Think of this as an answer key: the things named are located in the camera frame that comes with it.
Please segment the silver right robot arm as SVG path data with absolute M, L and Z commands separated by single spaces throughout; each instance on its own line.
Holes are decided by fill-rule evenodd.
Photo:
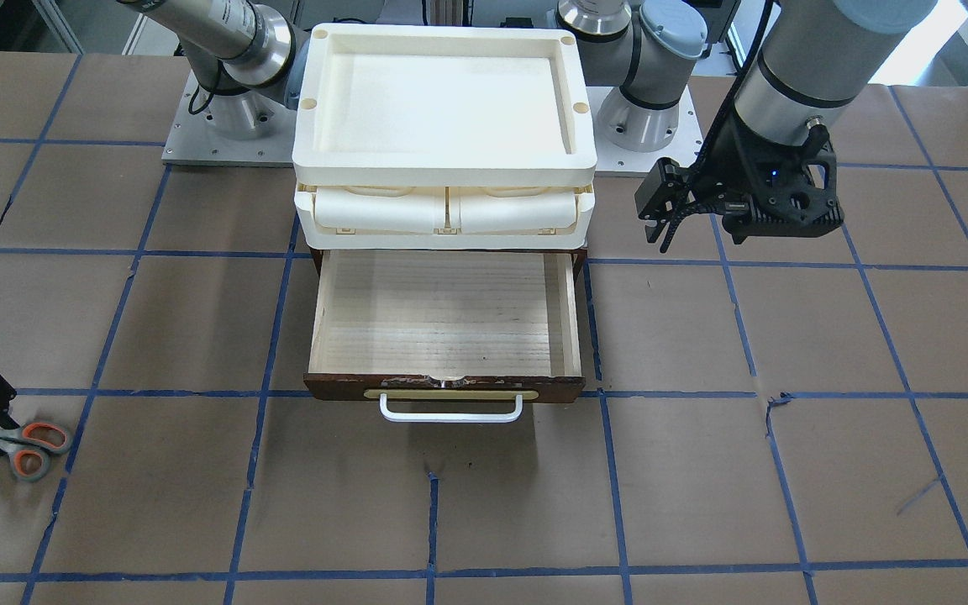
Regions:
M 292 146 L 308 48 L 308 32 L 276 8 L 254 1 L 129 1 L 127 7 L 176 35 L 196 83 L 178 107 L 184 133 L 180 162 L 196 160 L 210 143 L 213 162 L 259 164 Z M 0 375 L 0 456 L 15 476 L 39 480 L 49 455 L 71 447 L 68 430 L 49 423 L 22 426 L 10 417 L 16 390 Z

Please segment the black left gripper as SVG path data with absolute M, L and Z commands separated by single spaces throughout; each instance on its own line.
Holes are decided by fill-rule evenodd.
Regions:
M 844 225 L 829 128 L 796 146 L 723 126 L 707 159 L 707 204 L 735 244 L 750 236 L 815 238 Z

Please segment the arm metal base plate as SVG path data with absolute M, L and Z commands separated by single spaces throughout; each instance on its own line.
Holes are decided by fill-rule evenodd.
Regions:
M 257 92 L 219 96 L 204 113 L 188 113 L 193 93 L 196 106 L 208 98 L 189 74 L 162 160 L 168 165 L 195 167 L 292 167 L 296 112 Z
M 702 146 L 691 93 L 662 111 L 634 106 L 610 86 L 588 88 L 594 118 L 597 176 L 645 176 L 661 157 L 687 167 Z

